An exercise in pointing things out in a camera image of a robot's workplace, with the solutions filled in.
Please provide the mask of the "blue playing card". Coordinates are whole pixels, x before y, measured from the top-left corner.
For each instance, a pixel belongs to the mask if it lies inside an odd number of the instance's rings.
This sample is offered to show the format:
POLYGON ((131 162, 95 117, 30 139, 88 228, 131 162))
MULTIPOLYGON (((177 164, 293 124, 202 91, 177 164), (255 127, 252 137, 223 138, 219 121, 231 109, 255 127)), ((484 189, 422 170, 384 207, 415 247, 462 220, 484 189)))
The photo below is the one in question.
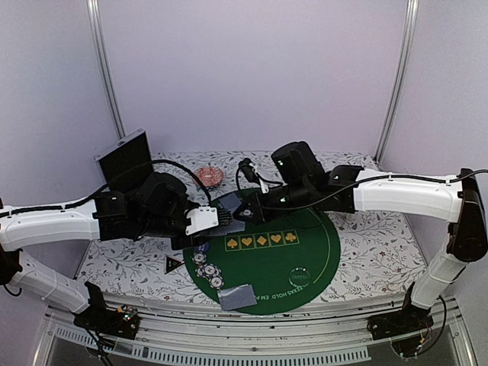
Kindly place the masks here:
POLYGON ((228 211, 234 212, 242 203, 241 197, 235 193, 229 193, 219 198, 219 205, 228 211))
POLYGON ((231 311, 257 304, 254 288, 251 284, 218 290, 219 304, 222 310, 231 311))

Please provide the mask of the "purple small blind button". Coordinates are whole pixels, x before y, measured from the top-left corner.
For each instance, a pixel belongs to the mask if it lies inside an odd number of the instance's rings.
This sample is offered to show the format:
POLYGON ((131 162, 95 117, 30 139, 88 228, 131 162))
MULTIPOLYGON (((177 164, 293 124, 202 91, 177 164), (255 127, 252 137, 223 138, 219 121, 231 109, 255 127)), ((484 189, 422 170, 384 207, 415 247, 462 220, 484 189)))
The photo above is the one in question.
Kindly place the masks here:
POLYGON ((194 251, 195 251, 195 252, 202 252, 202 253, 205 253, 205 252, 207 252, 207 251, 209 250, 209 248, 210 248, 210 243, 209 243, 209 242, 206 242, 206 243, 204 243, 204 244, 201 244, 201 245, 199 245, 199 246, 196 246, 196 247, 194 248, 194 251))

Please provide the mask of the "white blue poker chip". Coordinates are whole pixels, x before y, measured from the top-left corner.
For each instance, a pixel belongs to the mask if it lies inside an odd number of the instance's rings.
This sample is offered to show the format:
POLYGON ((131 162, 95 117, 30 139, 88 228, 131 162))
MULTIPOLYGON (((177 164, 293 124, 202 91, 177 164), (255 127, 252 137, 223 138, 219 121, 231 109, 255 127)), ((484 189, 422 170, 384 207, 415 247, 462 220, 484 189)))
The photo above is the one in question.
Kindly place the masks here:
POLYGON ((197 266, 203 266, 207 263, 207 256, 203 252, 195 252, 191 258, 197 266))
POLYGON ((214 290, 219 290, 224 286, 225 282, 221 276, 213 276, 209 280, 209 285, 214 290))
POLYGON ((222 271, 216 265, 204 264, 197 266, 195 273, 199 278, 211 279, 221 276, 222 271))

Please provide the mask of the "clear acrylic dealer button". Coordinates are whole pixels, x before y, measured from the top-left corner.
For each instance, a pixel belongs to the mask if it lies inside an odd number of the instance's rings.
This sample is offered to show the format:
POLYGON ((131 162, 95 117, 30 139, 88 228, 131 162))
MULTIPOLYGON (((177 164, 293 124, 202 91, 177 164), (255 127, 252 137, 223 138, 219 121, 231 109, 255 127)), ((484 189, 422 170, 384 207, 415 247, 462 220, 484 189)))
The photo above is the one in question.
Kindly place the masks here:
POLYGON ((306 268, 296 267, 290 271, 288 280, 294 287, 307 287, 311 283, 311 273, 306 268))

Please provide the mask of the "aluminium poker chip case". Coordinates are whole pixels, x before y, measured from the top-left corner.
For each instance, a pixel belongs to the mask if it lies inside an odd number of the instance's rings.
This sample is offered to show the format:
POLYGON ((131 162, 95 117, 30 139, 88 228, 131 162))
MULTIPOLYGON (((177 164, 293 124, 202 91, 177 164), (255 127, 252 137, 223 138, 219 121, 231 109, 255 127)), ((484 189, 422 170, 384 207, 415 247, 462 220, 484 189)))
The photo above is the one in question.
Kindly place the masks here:
POLYGON ((153 172, 146 131, 132 132, 94 157, 110 191, 127 192, 139 187, 153 172))

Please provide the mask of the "blue playing card deck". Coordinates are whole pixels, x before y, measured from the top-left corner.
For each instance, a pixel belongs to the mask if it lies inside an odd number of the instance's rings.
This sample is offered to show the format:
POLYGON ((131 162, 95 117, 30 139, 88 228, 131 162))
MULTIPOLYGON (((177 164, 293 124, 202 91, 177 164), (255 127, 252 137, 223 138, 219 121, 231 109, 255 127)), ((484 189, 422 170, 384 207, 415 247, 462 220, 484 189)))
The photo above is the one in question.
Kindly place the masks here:
POLYGON ((234 220, 226 226, 215 226, 203 231, 203 236, 225 236, 232 233, 239 233, 246 229, 246 224, 242 221, 234 220))

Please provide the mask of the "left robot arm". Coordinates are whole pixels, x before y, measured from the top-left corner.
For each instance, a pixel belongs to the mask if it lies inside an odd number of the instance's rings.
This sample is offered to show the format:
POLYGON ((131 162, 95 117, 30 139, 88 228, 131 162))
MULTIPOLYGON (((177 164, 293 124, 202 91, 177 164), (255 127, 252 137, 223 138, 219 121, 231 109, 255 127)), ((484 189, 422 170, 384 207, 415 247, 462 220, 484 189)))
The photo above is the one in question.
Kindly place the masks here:
POLYGON ((230 224, 228 210, 193 202, 185 184, 152 172, 128 191, 106 191, 78 202, 1 209, 1 283, 16 285, 81 314, 96 330, 113 325, 98 286, 58 274, 23 251, 27 246, 71 240, 170 238, 179 250, 200 245, 199 235, 230 224))

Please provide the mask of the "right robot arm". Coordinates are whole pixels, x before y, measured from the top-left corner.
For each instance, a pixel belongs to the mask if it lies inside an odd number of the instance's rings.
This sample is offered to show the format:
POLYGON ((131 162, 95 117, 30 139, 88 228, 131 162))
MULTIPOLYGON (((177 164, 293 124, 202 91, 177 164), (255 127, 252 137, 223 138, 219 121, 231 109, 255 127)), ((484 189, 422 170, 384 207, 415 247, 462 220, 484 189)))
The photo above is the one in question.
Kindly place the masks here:
POLYGON ((243 198, 235 218, 261 224, 313 208, 347 214, 399 213, 410 223, 425 218, 445 226, 443 243, 407 289, 401 308, 372 316, 368 320, 372 332, 390 335, 432 324, 435 301, 469 264, 487 254, 486 214, 477 180, 486 169, 416 175, 343 164, 325 170, 304 141, 278 148, 271 160, 280 182, 264 178, 249 158, 239 162, 237 172, 260 189, 243 198))

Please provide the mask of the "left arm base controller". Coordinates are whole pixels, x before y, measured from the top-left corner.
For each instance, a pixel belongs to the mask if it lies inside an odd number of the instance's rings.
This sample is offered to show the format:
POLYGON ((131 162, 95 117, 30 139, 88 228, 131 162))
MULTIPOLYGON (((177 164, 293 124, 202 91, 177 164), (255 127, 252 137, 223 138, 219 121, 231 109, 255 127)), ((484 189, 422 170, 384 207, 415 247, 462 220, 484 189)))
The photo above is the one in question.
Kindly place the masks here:
POLYGON ((73 324, 92 332, 134 340, 140 325, 136 308, 123 305, 117 309, 90 305, 81 313, 74 313, 73 324))

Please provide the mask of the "right arm base controller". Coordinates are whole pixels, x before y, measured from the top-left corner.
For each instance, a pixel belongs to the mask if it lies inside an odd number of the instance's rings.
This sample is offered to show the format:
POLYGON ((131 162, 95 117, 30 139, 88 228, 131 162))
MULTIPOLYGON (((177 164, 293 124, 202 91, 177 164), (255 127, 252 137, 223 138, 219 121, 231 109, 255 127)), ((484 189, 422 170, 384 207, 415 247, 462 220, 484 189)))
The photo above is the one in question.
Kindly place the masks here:
POLYGON ((428 338, 434 322, 430 315, 415 315, 402 310, 370 316, 367 330, 373 340, 392 339, 393 351, 402 358, 416 357, 428 338))

